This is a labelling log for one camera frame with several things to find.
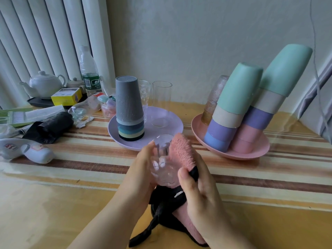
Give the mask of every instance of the left hand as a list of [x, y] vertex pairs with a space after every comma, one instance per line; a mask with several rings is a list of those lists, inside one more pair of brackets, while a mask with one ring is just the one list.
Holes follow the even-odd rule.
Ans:
[[151, 156], [155, 143], [152, 141], [137, 154], [135, 160], [114, 195], [115, 201], [126, 202], [129, 211], [135, 219], [139, 219], [145, 212], [151, 193], [156, 183], [150, 171]]

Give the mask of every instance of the yellow box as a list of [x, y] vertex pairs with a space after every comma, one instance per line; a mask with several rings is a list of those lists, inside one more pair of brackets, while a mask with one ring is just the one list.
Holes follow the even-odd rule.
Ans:
[[51, 96], [54, 105], [75, 105], [82, 97], [81, 88], [62, 88]]

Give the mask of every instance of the mint green cup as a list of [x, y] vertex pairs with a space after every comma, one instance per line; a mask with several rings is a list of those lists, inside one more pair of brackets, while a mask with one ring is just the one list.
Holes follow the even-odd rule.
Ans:
[[245, 114], [258, 89], [263, 68], [238, 63], [218, 99], [218, 106], [229, 113]]
[[260, 88], [288, 97], [310, 60], [312, 49], [302, 44], [288, 44], [264, 71]]

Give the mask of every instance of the gray cord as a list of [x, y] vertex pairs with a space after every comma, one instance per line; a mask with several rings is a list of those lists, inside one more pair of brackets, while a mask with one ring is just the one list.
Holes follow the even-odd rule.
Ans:
[[318, 72], [317, 72], [317, 66], [316, 66], [316, 31], [315, 31], [315, 26], [313, 24], [313, 19], [312, 19], [312, 0], [310, 0], [310, 8], [309, 8], [309, 16], [310, 16], [310, 21], [311, 21], [311, 26], [312, 26], [312, 32], [313, 32], [313, 67], [315, 71], [315, 82], [316, 82], [316, 88], [317, 88], [317, 96], [318, 96], [318, 104], [319, 104], [319, 110], [322, 114], [324, 125], [326, 128], [327, 132], [327, 137], [328, 141], [332, 144], [332, 134], [329, 132], [329, 126], [323, 111], [323, 106], [322, 106], [322, 101], [320, 97], [320, 87], [319, 87], [319, 78], [318, 78]]

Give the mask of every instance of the stacked cups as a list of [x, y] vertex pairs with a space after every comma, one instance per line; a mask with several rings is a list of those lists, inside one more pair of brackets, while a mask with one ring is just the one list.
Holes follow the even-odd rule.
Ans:
[[253, 151], [263, 130], [303, 74], [311, 54], [312, 49], [305, 45], [289, 44], [271, 62], [231, 143], [234, 151], [243, 154]]
[[115, 82], [119, 136], [126, 141], [139, 140], [144, 135], [144, 113], [137, 78], [120, 76]]
[[239, 63], [230, 75], [217, 103], [204, 137], [204, 142], [221, 152], [226, 152], [244, 114], [253, 99], [263, 69]]

